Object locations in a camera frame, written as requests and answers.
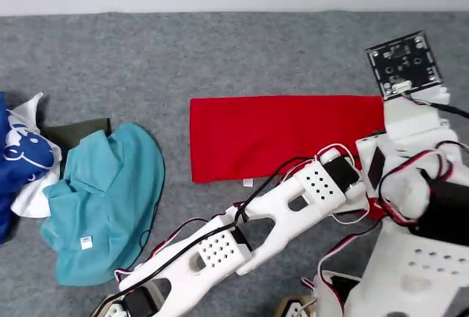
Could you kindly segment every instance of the white tag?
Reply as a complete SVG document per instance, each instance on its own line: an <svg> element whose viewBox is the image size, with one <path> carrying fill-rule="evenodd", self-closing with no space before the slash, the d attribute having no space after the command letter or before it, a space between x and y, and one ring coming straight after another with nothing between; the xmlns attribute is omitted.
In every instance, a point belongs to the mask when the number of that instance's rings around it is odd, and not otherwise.
<svg viewBox="0 0 469 317"><path fill-rule="evenodd" d="M244 187L253 187L254 186L254 179L253 178L243 179L243 186Z"/></svg>
<svg viewBox="0 0 469 317"><path fill-rule="evenodd" d="M83 238L80 238L80 244L82 250L91 249L93 247L93 238L90 236L84 236Z"/></svg>

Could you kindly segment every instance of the folded red cloth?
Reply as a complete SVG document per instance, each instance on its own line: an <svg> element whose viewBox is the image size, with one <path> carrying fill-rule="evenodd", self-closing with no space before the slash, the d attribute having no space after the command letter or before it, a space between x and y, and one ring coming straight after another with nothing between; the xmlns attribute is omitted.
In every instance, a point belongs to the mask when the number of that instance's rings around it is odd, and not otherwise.
<svg viewBox="0 0 469 317"><path fill-rule="evenodd" d="M191 100L197 183L271 175L286 160L384 130L379 96L259 96Z"/></svg>

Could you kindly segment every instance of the teal shirt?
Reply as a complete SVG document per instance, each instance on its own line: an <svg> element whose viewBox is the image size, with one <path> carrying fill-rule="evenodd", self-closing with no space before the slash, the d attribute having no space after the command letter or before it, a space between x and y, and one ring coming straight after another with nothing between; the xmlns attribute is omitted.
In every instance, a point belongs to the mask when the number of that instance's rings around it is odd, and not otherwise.
<svg viewBox="0 0 469 317"><path fill-rule="evenodd" d="M133 123L108 138L92 133L69 151L64 178L44 189L51 216L40 228L57 252L59 284L101 284L137 259L164 174L156 143Z"/></svg>

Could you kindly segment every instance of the gray carpet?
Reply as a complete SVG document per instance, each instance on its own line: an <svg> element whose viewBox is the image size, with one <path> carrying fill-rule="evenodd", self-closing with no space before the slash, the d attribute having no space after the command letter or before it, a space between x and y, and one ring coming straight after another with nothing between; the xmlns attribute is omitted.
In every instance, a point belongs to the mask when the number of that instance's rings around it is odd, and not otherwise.
<svg viewBox="0 0 469 317"><path fill-rule="evenodd" d="M10 105L45 92L48 125L108 116L114 127L136 122L157 138L167 175L147 255L185 218L209 217L250 192L239 182L191 183L191 97L376 94L364 48L419 29L427 32L453 104L469 109L469 13L0 18L0 90ZM466 121L450 120L467 142ZM55 255L38 234L40 222L22 219L15 238L0 248L0 316L88 316L117 291L116 283L58 286ZM223 281L189 316L271 316L284 295L306 293L299 278L314 274L329 247L368 224L324 220L254 272ZM246 231L259 241L266 229ZM326 268L360 274L372 245L372 236L360 239ZM460 291L447 316L463 305L469 305L469 290Z"/></svg>

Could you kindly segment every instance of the circuit board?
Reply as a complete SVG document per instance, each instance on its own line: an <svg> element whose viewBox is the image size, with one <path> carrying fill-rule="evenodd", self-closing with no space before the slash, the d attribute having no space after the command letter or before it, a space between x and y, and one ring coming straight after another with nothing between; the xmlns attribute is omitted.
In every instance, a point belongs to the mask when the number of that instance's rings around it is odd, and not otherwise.
<svg viewBox="0 0 469 317"><path fill-rule="evenodd" d="M423 31L367 48L366 53L384 100L443 82Z"/></svg>

